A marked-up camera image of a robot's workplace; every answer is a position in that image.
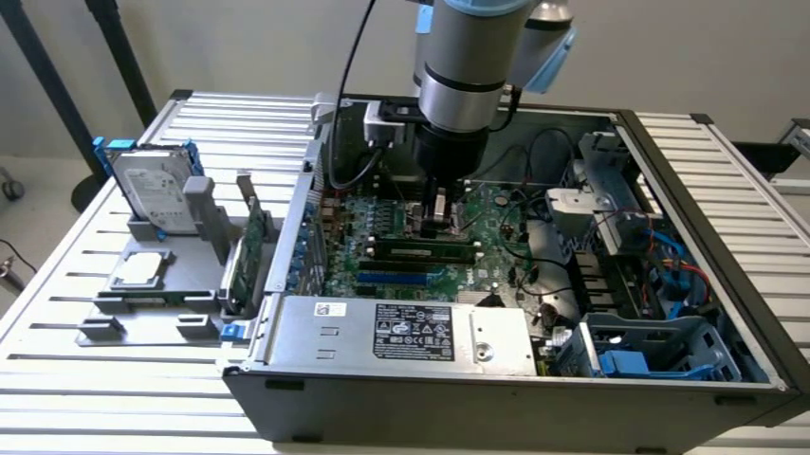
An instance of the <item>warning label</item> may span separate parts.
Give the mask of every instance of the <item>warning label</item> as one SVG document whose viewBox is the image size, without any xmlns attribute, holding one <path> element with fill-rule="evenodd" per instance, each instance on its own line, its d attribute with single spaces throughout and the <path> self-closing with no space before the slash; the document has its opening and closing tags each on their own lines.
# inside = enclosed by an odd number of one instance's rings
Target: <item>warning label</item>
<svg viewBox="0 0 810 455">
<path fill-rule="evenodd" d="M 453 362 L 452 307 L 380 304 L 374 353 L 378 358 Z"/>
</svg>

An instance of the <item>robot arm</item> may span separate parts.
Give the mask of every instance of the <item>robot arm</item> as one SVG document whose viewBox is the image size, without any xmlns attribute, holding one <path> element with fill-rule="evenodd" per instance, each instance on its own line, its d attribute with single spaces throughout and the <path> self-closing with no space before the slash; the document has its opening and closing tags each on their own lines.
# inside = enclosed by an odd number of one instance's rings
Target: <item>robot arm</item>
<svg viewBox="0 0 810 455">
<path fill-rule="evenodd" d="M 442 189 L 480 167 L 505 85 L 545 92 L 576 33 L 568 0 L 440 0 L 432 8 L 414 78 L 429 121 L 414 151 L 429 180 L 428 215 Z"/>
</svg>

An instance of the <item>blue latch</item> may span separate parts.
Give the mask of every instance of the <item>blue latch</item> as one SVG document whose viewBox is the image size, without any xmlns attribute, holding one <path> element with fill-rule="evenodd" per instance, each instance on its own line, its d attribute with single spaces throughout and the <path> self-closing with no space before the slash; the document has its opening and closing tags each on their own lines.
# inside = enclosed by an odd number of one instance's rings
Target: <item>blue latch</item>
<svg viewBox="0 0 810 455">
<path fill-rule="evenodd" d="M 107 157 L 107 150 L 117 150 L 127 152 L 135 147 L 134 139 L 114 139 L 111 143 L 105 145 L 105 137 L 99 136 L 93 139 L 93 154 L 97 155 L 97 159 L 102 163 L 102 167 L 105 168 L 105 172 L 110 177 L 113 175 L 113 165 L 111 160 Z"/>
<path fill-rule="evenodd" d="M 600 355 L 600 364 L 608 377 L 701 381 L 708 379 L 714 371 L 712 365 L 701 365 L 689 372 L 652 372 L 645 354 L 638 351 L 606 351 Z"/>
<path fill-rule="evenodd" d="M 229 324 L 223 327 L 223 331 L 219 334 L 221 341 L 239 342 L 245 340 L 245 325 Z"/>
</svg>

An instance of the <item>blue cable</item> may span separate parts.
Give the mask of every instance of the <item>blue cable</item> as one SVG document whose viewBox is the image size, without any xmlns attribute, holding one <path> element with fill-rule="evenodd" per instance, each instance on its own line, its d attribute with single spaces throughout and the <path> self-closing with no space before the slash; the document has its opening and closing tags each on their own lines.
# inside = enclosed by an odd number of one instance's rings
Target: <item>blue cable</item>
<svg viewBox="0 0 810 455">
<path fill-rule="evenodd" d="M 650 230 L 645 229 L 645 234 L 650 235 Z M 668 244 L 669 246 L 672 246 L 677 253 L 678 253 L 678 257 L 684 257 L 684 255 L 686 254 L 686 248 L 684 247 L 682 244 L 680 244 L 676 240 L 673 240 L 673 237 L 670 237 L 666 234 L 662 234 L 661 232 L 653 231 L 653 238 L 658 239 L 661 242 L 664 242 L 665 244 Z"/>
</svg>

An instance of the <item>cable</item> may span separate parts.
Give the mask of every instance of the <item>cable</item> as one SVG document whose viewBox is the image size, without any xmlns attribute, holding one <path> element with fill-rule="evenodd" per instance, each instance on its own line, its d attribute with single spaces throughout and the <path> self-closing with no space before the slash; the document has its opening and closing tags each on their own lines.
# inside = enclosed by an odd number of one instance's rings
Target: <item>cable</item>
<svg viewBox="0 0 810 455">
<path fill-rule="evenodd" d="M 17 259 L 19 259 L 22 263 L 25 263 L 26 265 L 29 265 L 29 268 L 31 268 L 35 271 L 35 273 L 38 273 L 38 268 L 34 267 L 33 264 L 29 261 L 26 261 L 26 258 L 23 257 L 23 255 L 21 254 L 21 252 L 14 247 L 13 242 L 10 242 L 9 240 L 0 239 L 0 244 L 5 244 L 9 248 L 13 249 L 14 256 L 17 256 Z"/>
<path fill-rule="evenodd" d="M 525 287 L 528 276 L 529 276 L 529 273 L 525 274 L 524 277 L 521 277 L 521 280 L 518 281 L 518 289 L 522 290 L 524 293 L 529 294 L 530 296 L 534 296 L 534 297 L 546 297 L 546 296 L 550 296 L 550 295 L 557 294 L 560 292 L 573 291 L 574 290 L 574 287 L 566 286 L 566 287 L 561 287 L 560 289 L 554 289 L 554 291 L 549 291 L 549 292 L 532 292 Z"/>
<path fill-rule="evenodd" d="M 534 201 L 537 201 L 537 200 L 542 199 L 544 197 L 545 197 L 544 195 L 541 195 L 541 196 L 536 196 L 536 195 L 533 195 L 533 197 L 532 197 L 530 199 L 526 199 L 525 201 L 522 201 L 522 202 L 520 202 L 518 204 L 516 204 L 514 206 L 512 206 L 512 208 L 510 208 L 510 209 L 509 209 L 509 211 L 506 212 L 506 215 L 504 216 L 504 219 L 502 219 L 501 226 L 500 226 L 500 228 L 498 228 L 498 232 L 500 232 L 500 235 L 501 235 L 501 237 L 502 237 L 502 246 L 504 246 L 504 249 L 506 250 L 506 252 L 508 252 L 508 253 L 509 253 L 512 256 L 514 256 L 516 258 L 518 258 L 518 259 L 524 259 L 525 261 L 533 261 L 533 262 L 537 262 L 537 263 L 548 263 L 548 264 L 554 264 L 554 265 L 557 265 L 560 268 L 562 268 L 562 269 L 564 269 L 564 270 L 568 272 L 568 271 L 569 271 L 569 268 L 566 267 L 566 264 L 564 264 L 561 261 L 556 261 L 556 260 L 553 260 L 553 259 L 534 258 L 534 257 L 532 257 L 532 256 L 525 256 L 524 254 L 518 254 L 518 253 L 516 253 L 516 251 L 514 251 L 514 250 L 513 250 L 513 249 L 509 247 L 509 245 L 506 244 L 506 239 L 504 238 L 504 225 L 506 224 L 506 220 L 509 219 L 509 215 L 512 215 L 512 213 L 516 211 L 516 209 L 517 209 L 518 207 L 521 207 L 524 204 L 526 204 L 526 203 L 529 203 L 529 204 L 530 204 L 532 202 L 534 202 Z"/>
<path fill-rule="evenodd" d="M 484 216 L 484 211 L 477 216 L 473 217 L 473 220 L 470 220 L 468 222 L 468 224 L 465 226 L 462 226 L 462 228 L 458 230 L 458 232 L 464 232 L 476 223 L 476 221 L 480 220 L 481 216 Z"/>
<path fill-rule="evenodd" d="M 381 158 L 382 158 L 382 152 L 385 150 L 385 149 L 381 149 L 373 155 L 372 161 L 369 161 L 369 164 L 366 165 L 366 167 L 363 168 L 361 173 L 355 176 L 355 178 L 353 178 L 346 183 L 341 183 L 335 180 L 334 158 L 335 158 L 337 153 L 335 153 L 334 148 L 335 148 L 335 143 L 338 142 L 338 123 L 339 123 L 338 118 L 341 117 L 341 102 L 343 100 L 343 91 L 346 90 L 346 81 L 350 78 L 353 62 L 355 61 L 357 47 L 359 45 L 359 40 L 363 36 L 363 30 L 366 29 L 366 23 L 369 22 L 369 16 L 372 15 L 372 10 L 376 7 L 376 3 L 378 3 L 378 0 L 369 0 L 369 6 L 366 7 L 366 13 L 363 14 L 363 19 L 361 20 L 359 28 L 357 29 L 355 42 L 353 43 L 353 49 L 350 50 L 350 57 L 346 61 L 346 67 L 343 68 L 343 76 L 341 78 L 341 86 L 338 88 L 338 96 L 337 96 L 335 103 L 334 103 L 334 113 L 333 113 L 333 117 L 331 117 L 331 138 L 330 138 L 330 147 L 327 149 L 327 168 L 329 168 L 329 172 L 330 172 L 330 185 L 337 190 L 347 190 L 354 185 L 357 185 L 357 182 L 359 182 L 362 180 L 362 178 L 366 176 L 366 173 L 369 173 L 369 171 L 372 169 L 374 169 L 376 166 L 378 166 L 378 163 L 381 162 Z"/>
<path fill-rule="evenodd" d="M 490 128 L 490 133 L 498 133 L 504 131 L 512 123 L 516 113 L 518 112 L 518 106 L 521 105 L 521 97 L 524 96 L 524 88 L 513 87 L 512 96 L 509 98 L 509 110 L 506 111 L 506 119 L 504 120 L 502 126 L 498 128 Z"/>
<path fill-rule="evenodd" d="M 550 132 L 560 133 L 566 138 L 566 142 L 569 143 L 569 154 L 572 155 L 572 161 L 574 161 L 577 159 L 577 143 L 572 139 L 572 135 L 569 134 L 569 132 L 556 126 L 541 130 L 541 132 L 534 136 L 534 139 L 532 140 L 532 143 L 529 144 L 529 153 L 532 153 L 534 151 L 534 145 L 537 143 L 537 139 L 540 139 L 542 135 L 545 135 L 546 133 L 550 133 Z"/>
<path fill-rule="evenodd" d="M 669 268 L 673 268 L 674 261 L 672 259 L 666 259 L 664 261 L 664 265 Z M 684 262 L 681 262 L 681 269 L 689 270 L 690 272 L 693 272 L 696 275 L 700 276 L 701 280 L 704 281 L 704 286 L 706 286 L 706 296 L 704 297 L 704 303 L 708 303 L 709 298 L 712 297 L 712 284 L 709 282 L 709 276 L 706 275 L 706 272 L 704 272 L 694 265 L 685 264 Z"/>
<path fill-rule="evenodd" d="M 617 216 L 620 213 L 636 213 L 636 214 L 640 214 L 640 215 L 645 215 L 645 217 L 648 218 L 648 229 L 650 230 L 650 244 L 653 243 L 653 236 L 656 235 L 656 231 L 653 230 L 653 219 L 650 217 L 650 214 L 646 213 L 644 210 L 638 210 L 638 209 L 618 209 L 613 213 L 610 213 L 608 216 L 605 216 L 600 220 L 600 222 L 594 225 L 594 228 L 592 229 L 592 231 L 584 237 L 584 239 L 586 240 L 585 244 L 589 244 L 592 242 L 594 236 L 597 235 L 597 231 L 600 229 L 600 225 L 602 223 L 605 223 L 610 218 L 613 218 L 614 216 Z"/>
<path fill-rule="evenodd" d="M 552 294 L 557 294 L 564 291 L 574 291 L 574 287 L 572 287 L 572 286 L 561 287 L 560 289 L 554 289 L 554 291 L 549 291 L 549 292 L 532 292 L 532 291 L 528 291 L 526 288 L 524 287 L 524 284 L 521 284 L 521 290 L 525 292 L 525 294 L 529 294 L 534 297 L 548 297 Z"/>
<path fill-rule="evenodd" d="M 478 180 L 485 174 L 488 174 L 490 171 L 493 171 L 496 169 L 496 167 L 502 164 L 504 159 L 506 158 L 506 156 L 509 155 L 510 152 L 513 151 L 522 151 L 526 156 L 528 156 L 528 161 L 529 161 L 529 150 L 528 148 L 521 145 L 521 144 L 513 144 L 510 145 L 506 150 L 504 151 L 504 153 L 501 154 L 501 156 L 498 158 L 496 158 L 496 161 L 493 161 L 489 166 L 482 170 L 478 171 L 473 176 L 468 177 L 470 180 Z"/>
</svg>

